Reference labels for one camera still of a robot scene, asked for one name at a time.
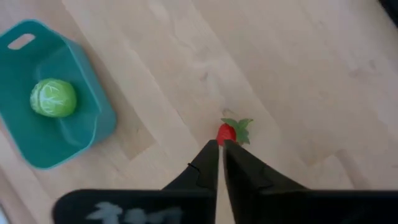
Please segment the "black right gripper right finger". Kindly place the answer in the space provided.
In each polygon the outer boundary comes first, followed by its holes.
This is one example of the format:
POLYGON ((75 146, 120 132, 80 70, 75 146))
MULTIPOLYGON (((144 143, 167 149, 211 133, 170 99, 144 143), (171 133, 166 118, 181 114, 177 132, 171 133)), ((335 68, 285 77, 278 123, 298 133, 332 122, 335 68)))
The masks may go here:
POLYGON ((398 224, 398 190, 314 190, 225 141, 236 224, 398 224))

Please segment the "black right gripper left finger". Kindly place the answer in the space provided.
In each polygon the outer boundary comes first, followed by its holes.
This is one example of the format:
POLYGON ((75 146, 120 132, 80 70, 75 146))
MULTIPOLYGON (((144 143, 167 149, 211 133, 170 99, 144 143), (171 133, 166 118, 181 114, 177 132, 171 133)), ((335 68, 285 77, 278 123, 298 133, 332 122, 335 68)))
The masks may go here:
POLYGON ((214 224, 219 147, 210 140, 160 190, 80 189, 60 197, 54 224, 214 224))

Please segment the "red toy strawberry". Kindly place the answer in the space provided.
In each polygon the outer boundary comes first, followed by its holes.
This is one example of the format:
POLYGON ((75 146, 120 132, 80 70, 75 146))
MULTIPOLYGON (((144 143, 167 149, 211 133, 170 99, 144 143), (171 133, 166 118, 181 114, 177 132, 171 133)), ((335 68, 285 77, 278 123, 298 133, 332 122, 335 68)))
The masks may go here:
POLYGON ((250 144, 247 128, 253 119, 244 118, 237 121, 233 118, 221 118, 221 120, 223 124, 218 128, 216 136, 219 146, 223 146, 225 140, 231 140, 240 146, 250 144))

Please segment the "green toy cabbage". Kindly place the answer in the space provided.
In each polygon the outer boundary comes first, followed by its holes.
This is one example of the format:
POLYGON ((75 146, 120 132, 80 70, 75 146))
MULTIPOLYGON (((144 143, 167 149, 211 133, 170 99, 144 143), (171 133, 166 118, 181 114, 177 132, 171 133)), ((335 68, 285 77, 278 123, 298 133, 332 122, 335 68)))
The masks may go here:
POLYGON ((39 81, 33 87, 29 101, 36 113, 51 118, 70 116, 77 106, 76 91, 72 84, 55 78, 39 81))

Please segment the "teal plastic container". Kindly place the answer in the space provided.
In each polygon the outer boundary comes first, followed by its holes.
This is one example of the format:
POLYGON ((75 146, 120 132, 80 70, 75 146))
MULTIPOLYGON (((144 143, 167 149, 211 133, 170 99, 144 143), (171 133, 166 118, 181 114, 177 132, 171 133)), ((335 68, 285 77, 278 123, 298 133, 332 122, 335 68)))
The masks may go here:
POLYGON ((109 137, 114 112, 82 47, 34 19, 0 35, 0 117, 23 158, 49 169, 109 137), (47 78, 71 83, 77 107, 49 118, 30 107, 30 93, 47 78))

